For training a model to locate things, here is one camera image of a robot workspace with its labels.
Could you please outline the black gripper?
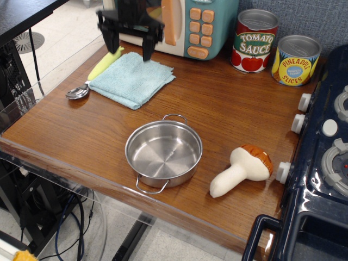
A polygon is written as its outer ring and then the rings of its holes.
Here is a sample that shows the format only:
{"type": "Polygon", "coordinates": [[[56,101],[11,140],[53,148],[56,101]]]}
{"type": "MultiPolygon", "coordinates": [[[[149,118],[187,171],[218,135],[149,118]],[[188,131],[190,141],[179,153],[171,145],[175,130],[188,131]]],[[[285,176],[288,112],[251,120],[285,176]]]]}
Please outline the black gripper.
{"type": "Polygon", "coordinates": [[[111,54],[120,46],[119,34],[143,38],[143,61],[149,61],[155,46],[163,40],[164,24],[151,18],[146,8],[149,1],[115,1],[114,8],[104,7],[97,12],[98,28],[111,54]]]}

